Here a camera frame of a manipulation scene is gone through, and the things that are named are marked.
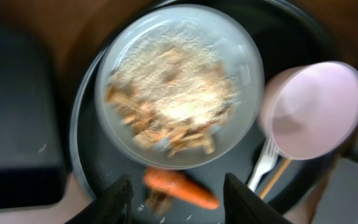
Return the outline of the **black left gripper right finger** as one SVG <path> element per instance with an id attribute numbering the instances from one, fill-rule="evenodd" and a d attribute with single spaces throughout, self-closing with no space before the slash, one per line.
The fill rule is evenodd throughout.
<path id="1" fill-rule="evenodd" d="M 224 180 L 225 224 L 291 224 L 234 174 Z"/>

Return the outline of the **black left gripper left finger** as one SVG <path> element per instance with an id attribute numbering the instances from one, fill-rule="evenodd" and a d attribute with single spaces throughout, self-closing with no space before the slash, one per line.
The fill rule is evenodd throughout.
<path id="1" fill-rule="evenodd" d="M 132 197 L 130 178 L 123 175 L 66 224 L 131 224 Z"/>

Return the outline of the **wooden chopstick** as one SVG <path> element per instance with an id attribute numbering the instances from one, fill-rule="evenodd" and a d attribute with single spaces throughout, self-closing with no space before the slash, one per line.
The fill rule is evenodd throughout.
<path id="1" fill-rule="evenodd" d="M 276 171 L 276 173 L 274 174 L 272 179 L 269 181 L 269 183 L 266 185 L 266 187 L 260 193 L 259 197 L 261 199 L 264 199 L 267 196 L 267 194 L 273 188 L 273 186 L 275 185 L 277 180 L 281 177 L 281 175 L 284 173 L 284 171 L 287 169 L 287 167 L 289 166 L 290 163 L 291 163 L 291 159 L 285 159 L 282 162 L 282 164 L 280 165 L 280 167 L 278 168 L 278 170 Z"/>

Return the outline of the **white plastic fork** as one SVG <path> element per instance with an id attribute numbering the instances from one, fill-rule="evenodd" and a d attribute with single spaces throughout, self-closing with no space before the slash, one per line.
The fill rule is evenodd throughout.
<path id="1" fill-rule="evenodd" d="M 248 188 L 255 192 L 263 175 L 270 172 L 278 159 L 278 149 L 273 140 L 265 141 L 260 156 L 247 183 Z"/>

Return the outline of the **pink plastic bowl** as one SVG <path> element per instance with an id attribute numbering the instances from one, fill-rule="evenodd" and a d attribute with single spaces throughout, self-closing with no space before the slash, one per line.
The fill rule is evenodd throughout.
<path id="1" fill-rule="evenodd" d="M 325 155 L 358 124 L 358 71 L 328 61 L 289 68 L 265 87 L 259 125 L 292 160 Z"/>

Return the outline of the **rice and peanut scraps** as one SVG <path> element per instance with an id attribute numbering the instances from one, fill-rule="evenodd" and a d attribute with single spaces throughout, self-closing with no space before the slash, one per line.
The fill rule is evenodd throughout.
<path id="1" fill-rule="evenodd" d="M 215 150 L 210 129 L 230 117 L 236 89 L 217 37 L 193 22 L 169 23 L 141 37 L 109 78 L 113 105 L 145 151 Z"/>

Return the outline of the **grey plate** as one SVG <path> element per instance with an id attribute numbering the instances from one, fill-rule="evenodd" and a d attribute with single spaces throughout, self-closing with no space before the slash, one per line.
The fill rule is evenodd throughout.
<path id="1" fill-rule="evenodd" d="M 108 47 L 96 77 L 99 122 L 147 166 L 190 169 L 230 151 L 260 107 L 264 71 L 250 34 L 197 4 L 154 10 Z"/>

